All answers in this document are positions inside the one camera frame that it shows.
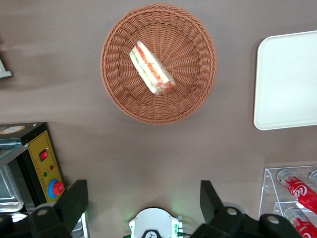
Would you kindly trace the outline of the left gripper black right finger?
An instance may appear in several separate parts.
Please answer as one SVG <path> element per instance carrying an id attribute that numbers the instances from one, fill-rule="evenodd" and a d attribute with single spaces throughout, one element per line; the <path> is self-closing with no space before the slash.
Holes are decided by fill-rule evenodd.
<path id="1" fill-rule="evenodd" d="M 258 223 L 238 208 L 225 206 L 209 180 L 200 184 L 200 208 L 204 223 L 193 238 L 256 238 Z"/>

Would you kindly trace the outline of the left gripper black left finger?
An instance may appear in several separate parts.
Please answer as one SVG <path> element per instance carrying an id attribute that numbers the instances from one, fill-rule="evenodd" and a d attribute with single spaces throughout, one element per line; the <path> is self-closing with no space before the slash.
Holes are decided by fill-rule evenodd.
<path id="1" fill-rule="evenodd" d="M 53 206 L 42 204 L 28 216 L 32 237 L 70 238 L 88 202 L 87 181 L 77 180 Z"/>

